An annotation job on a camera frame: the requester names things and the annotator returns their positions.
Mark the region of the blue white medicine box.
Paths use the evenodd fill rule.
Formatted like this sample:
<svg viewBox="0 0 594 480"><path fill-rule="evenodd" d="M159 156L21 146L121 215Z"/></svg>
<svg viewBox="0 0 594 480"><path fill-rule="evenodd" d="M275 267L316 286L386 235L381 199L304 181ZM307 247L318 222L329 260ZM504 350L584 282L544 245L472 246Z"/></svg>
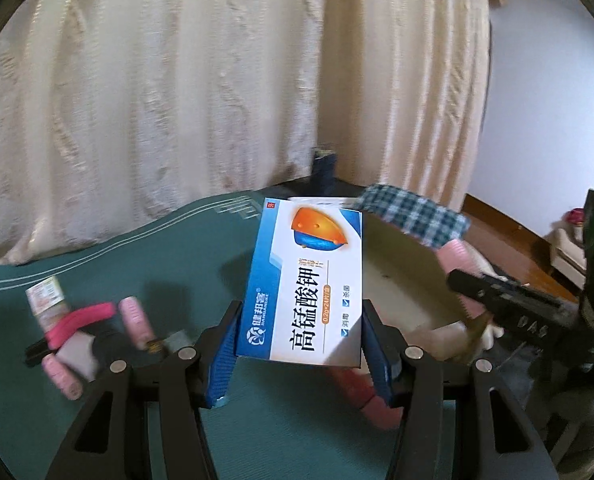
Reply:
<svg viewBox="0 0 594 480"><path fill-rule="evenodd" d="M265 200L236 354L264 361L359 367L362 234L360 211Z"/></svg>

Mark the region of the black folding comb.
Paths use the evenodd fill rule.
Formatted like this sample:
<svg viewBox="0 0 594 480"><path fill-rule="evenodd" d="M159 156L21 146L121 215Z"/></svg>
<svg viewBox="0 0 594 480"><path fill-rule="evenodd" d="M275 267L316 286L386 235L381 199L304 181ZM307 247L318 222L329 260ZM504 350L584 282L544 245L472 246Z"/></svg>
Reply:
<svg viewBox="0 0 594 480"><path fill-rule="evenodd" d="M52 350L50 349L48 342L42 338L40 341L34 342L25 349L24 364L33 368L42 363L42 360L46 356L50 356Z"/></svg>

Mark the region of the red tin storage box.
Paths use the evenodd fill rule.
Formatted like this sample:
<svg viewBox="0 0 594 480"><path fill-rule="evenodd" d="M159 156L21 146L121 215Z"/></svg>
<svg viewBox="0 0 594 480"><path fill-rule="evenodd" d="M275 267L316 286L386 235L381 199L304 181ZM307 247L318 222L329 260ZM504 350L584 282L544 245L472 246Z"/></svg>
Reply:
<svg viewBox="0 0 594 480"><path fill-rule="evenodd" d="M469 364L480 352L480 333L436 252L374 214L363 214L363 296L385 324L439 361Z"/></svg>

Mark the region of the blue plaid cloth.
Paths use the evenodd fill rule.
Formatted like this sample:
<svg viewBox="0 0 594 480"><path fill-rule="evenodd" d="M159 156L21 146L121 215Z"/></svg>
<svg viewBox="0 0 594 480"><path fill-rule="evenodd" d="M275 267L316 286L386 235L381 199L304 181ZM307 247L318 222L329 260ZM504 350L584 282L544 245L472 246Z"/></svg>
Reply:
<svg viewBox="0 0 594 480"><path fill-rule="evenodd" d="M388 184L368 186L355 200L355 208L374 214L431 249L461 240L470 228L470 220L461 212Z"/></svg>

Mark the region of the white folded packet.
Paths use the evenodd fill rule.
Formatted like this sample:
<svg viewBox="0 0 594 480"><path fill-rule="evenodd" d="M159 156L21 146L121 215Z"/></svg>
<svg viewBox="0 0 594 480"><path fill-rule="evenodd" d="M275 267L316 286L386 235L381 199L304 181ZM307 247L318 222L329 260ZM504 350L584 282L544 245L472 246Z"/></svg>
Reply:
<svg viewBox="0 0 594 480"><path fill-rule="evenodd" d="M76 332L58 349L56 359L87 382L93 382L100 369L100 364L93 354L93 342L92 335Z"/></svg>

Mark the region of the green desk mat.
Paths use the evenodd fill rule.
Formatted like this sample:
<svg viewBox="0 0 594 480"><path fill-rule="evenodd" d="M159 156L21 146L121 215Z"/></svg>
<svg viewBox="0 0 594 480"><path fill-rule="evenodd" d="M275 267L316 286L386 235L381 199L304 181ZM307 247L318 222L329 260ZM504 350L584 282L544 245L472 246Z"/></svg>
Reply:
<svg viewBox="0 0 594 480"><path fill-rule="evenodd" d="M265 199L198 200L108 242L0 264L0 460L41 479L96 375L194 344L245 296ZM396 434L321 367L240 359L201 415L222 479L382 479Z"/></svg>

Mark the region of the pink foam curler rod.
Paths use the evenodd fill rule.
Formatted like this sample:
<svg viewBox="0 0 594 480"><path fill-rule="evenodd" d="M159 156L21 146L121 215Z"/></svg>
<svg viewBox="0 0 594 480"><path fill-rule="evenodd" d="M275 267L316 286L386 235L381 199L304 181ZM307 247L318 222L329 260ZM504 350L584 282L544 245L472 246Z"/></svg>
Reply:
<svg viewBox="0 0 594 480"><path fill-rule="evenodd" d="M94 306L70 312L61 318L50 330L44 333L50 350L58 350L65 342L81 328L112 318L116 309L111 302L95 304Z"/></svg>

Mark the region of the small colourful carton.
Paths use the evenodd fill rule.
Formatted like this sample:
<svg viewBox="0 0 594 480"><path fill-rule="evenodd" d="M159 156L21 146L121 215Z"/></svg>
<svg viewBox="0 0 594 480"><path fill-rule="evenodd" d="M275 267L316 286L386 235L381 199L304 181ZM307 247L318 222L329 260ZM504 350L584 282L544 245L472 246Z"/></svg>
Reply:
<svg viewBox="0 0 594 480"><path fill-rule="evenodd" d="M26 289L26 297L32 315L44 333L70 313L60 282L54 275Z"/></svg>

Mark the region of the cream patterned curtain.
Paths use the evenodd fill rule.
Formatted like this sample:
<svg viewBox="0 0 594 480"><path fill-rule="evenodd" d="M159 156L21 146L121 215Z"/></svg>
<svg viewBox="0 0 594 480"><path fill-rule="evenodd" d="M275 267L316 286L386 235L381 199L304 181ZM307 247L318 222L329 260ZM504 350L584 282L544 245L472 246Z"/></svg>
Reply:
<svg viewBox="0 0 594 480"><path fill-rule="evenodd" d="M492 0L0 0L0 263L309 174L460 208Z"/></svg>

